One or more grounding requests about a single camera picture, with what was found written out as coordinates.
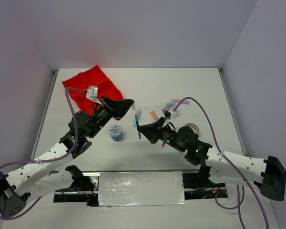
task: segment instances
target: pink eraser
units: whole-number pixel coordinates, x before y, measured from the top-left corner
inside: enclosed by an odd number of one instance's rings
[[[181,99],[170,99],[170,102],[174,102],[178,104],[181,101]],[[190,104],[190,101],[184,100],[181,104]]]

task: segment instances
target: tabletop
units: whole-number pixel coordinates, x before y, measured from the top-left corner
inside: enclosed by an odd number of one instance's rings
[[[35,157],[51,148],[69,130],[71,113],[64,96],[62,81],[87,69],[60,69],[42,126]],[[190,96],[198,100],[206,110],[214,126],[220,147],[242,154],[235,124],[217,68],[108,68],[102,69],[122,92],[124,98],[135,101],[142,109],[140,124],[153,122],[150,114],[162,116],[162,108],[170,98]],[[79,109],[72,103],[75,111]],[[92,146],[71,164],[85,171],[128,170],[183,170],[195,169],[174,149],[161,143],[151,145],[144,137],[139,140],[133,127],[134,112],[129,111],[120,121],[111,120],[103,130],[91,139]],[[183,104],[173,119],[176,127],[195,123],[200,129],[202,141],[214,144],[210,127],[202,111],[194,103]],[[123,129],[123,140],[114,142],[109,127],[118,124]],[[236,204],[236,188],[227,185],[229,198],[220,199],[228,207]],[[260,208],[248,188],[245,189],[242,217],[247,228],[264,228]],[[270,228],[278,225],[269,199],[261,196]],[[25,216],[5,221],[2,229],[12,228],[65,228],[89,227],[98,229],[123,228],[241,228],[237,210],[225,210],[214,199],[190,200],[174,206],[141,207],[87,207],[83,203],[53,203],[53,193],[46,195]]]

